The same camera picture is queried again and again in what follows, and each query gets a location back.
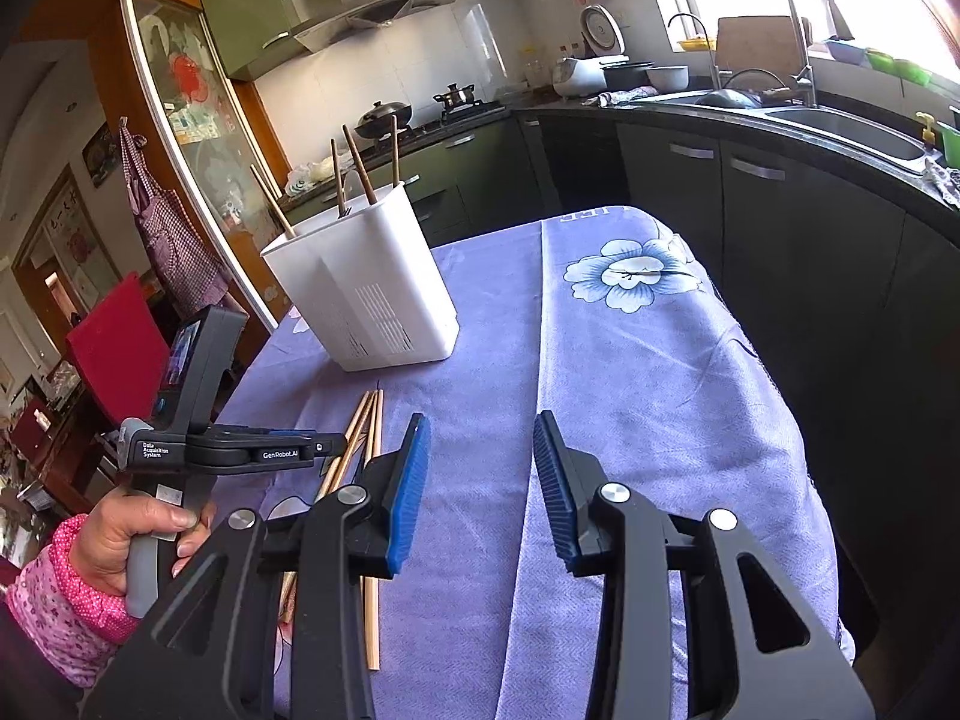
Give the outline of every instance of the kitchen sink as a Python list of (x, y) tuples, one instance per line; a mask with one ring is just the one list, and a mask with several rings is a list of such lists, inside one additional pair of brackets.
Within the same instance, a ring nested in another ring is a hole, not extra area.
[(722, 110), (735, 116), (750, 116), (762, 119), (774, 119), (780, 124), (809, 132), (821, 138), (827, 138), (845, 146), (857, 148), (871, 156), (882, 159), (895, 167), (922, 175), (926, 166), (923, 144), (882, 124), (853, 116), (832, 108), (802, 108), (798, 106), (738, 109), (720, 108), (712, 105), (699, 105), (707, 91), (679, 92), (674, 95), (658, 95), (645, 98), (640, 104), (685, 105), (694, 108)]
[(767, 119), (798, 124), (832, 140), (852, 143), (915, 173), (923, 172), (923, 145), (882, 124), (830, 108), (774, 108), (757, 111)]

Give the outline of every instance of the checkered apron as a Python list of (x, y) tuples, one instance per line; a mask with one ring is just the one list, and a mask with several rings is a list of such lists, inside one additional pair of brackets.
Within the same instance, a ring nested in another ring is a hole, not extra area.
[(229, 271), (204, 245), (184, 212), (179, 196), (147, 170), (142, 148), (147, 139), (120, 119), (120, 153), (130, 207), (157, 277), (184, 317), (219, 303), (227, 294)]

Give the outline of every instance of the glass door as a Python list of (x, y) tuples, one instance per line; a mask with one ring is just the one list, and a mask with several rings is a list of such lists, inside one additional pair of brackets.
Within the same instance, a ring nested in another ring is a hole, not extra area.
[(162, 0), (121, 0), (152, 117), (241, 290), (269, 329), (290, 299), (260, 256), (282, 234), (266, 193), (278, 194), (198, 11)]

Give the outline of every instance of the pink sleeve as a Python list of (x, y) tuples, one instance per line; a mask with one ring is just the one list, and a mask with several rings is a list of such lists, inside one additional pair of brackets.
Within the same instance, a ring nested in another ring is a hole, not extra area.
[(13, 618), (54, 668), (80, 688), (97, 674), (138, 622), (121, 597), (85, 584), (70, 565), (73, 539), (85, 514), (56, 529), (53, 541), (7, 590)]

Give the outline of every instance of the screen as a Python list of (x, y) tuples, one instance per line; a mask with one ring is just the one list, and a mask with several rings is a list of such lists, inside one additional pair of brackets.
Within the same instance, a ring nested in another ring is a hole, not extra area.
[(170, 350), (170, 361), (167, 362), (167, 372), (163, 375), (162, 386), (165, 388), (167, 386), (179, 385), (179, 380), (181, 376), (184, 375), (187, 358), (190, 356), (190, 346), (197, 336), (199, 329), (200, 322), (194, 322), (193, 324), (188, 324), (186, 327), (181, 327), (181, 329), (176, 332), (174, 346)]

